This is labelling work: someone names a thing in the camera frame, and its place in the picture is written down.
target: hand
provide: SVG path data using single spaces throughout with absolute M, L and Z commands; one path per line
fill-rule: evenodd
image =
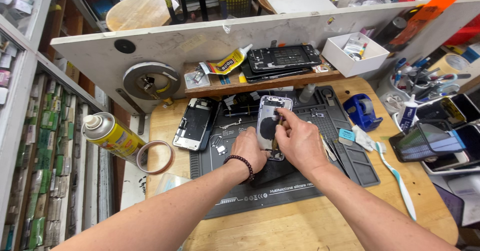
M 267 157 L 270 157 L 268 151 L 260 150 L 255 127 L 251 126 L 247 128 L 247 130 L 241 132 L 235 139 L 235 142 L 232 144 L 231 155 L 245 158 L 250 163 L 253 173 L 259 172 L 265 166 Z M 227 163 L 232 160 L 242 162 L 237 159 L 230 159 Z
M 280 150 L 302 174 L 328 165 L 318 127 L 297 117 L 286 108 L 278 108 L 286 121 L 276 126 L 275 137 Z

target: dark wooden bead bracelet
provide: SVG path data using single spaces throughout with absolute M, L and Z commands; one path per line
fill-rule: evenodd
M 246 184 L 246 183 L 251 182 L 254 179 L 254 177 L 255 177 L 254 170 L 252 169 L 252 166 L 250 165 L 250 163 L 245 158 L 243 158 L 242 156 L 238 156 L 238 155 L 231 155 L 231 156 L 228 156 L 227 158 L 225 158 L 225 161 L 223 161 L 223 164 L 225 165 L 230 159 L 238 159 L 241 162 L 245 163 L 245 165 L 247 165 L 248 170 L 250 172 L 250 176 L 248 176 L 248 178 L 245 181 L 243 181 L 239 184 Z

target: black suction cup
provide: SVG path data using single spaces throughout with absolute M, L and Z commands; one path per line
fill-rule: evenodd
M 115 41 L 114 45 L 117 51 L 120 51 L 122 53 L 130 54 L 135 52 L 135 45 L 129 40 L 118 39 L 117 41 Z

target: silicone repair mat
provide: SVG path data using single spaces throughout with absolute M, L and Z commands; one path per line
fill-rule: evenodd
M 341 128 L 351 130 L 348 115 L 342 108 L 331 86 L 316 87 L 314 95 L 308 103 L 298 101 L 298 91 L 277 91 L 276 96 L 288 97 L 293 100 L 293 112 L 305 121 L 317 125 L 322 135 L 331 144 L 337 141 Z M 222 129 L 225 125 L 239 123 Z M 235 138 L 248 127 L 257 126 L 257 115 L 225 117 L 223 109 L 219 110 L 207 148 L 203 151 L 190 151 L 190 177 L 195 179 L 220 167 L 226 157 L 230 155 L 231 145 Z M 357 143 L 347 146 L 339 142 L 334 143 L 351 180 L 362 187 L 377 185 L 380 179 L 374 167 Z M 341 167 L 338 161 L 332 162 Z M 265 167 L 255 175 L 255 179 L 246 185 L 237 185 L 225 195 L 205 219 L 221 217 L 255 209 L 291 203 L 304 199 L 322 196 L 322 193 L 310 183 L 288 160 L 282 162 L 267 161 Z

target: toothbrush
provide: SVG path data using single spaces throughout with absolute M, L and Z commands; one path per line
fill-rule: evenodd
M 412 199 L 410 197 L 409 191 L 407 190 L 407 187 L 405 186 L 405 183 L 403 182 L 402 176 L 400 176 L 399 172 L 395 168 L 392 168 L 392 166 L 389 165 L 385 160 L 385 157 L 383 154 L 387 152 L 387 147 L 385 143 L 377 141 L 375 143 L 375 146 L 376 146 L 376 150 L 380 154 L 381 160 L 383 161 L 385 166 L 387 166 L 387 168 L 390 169 L 390 171 L 395 176 L 398 182 L 398 186 L 400 187 L 400 192 L 402 193 L 403 201 L 405 202 L 406 209 L 408 210 L 408 214 L 413 219 L 413 221 L 417 222 L 417 215 L 415 214 L 415 208 L 413 207 Z

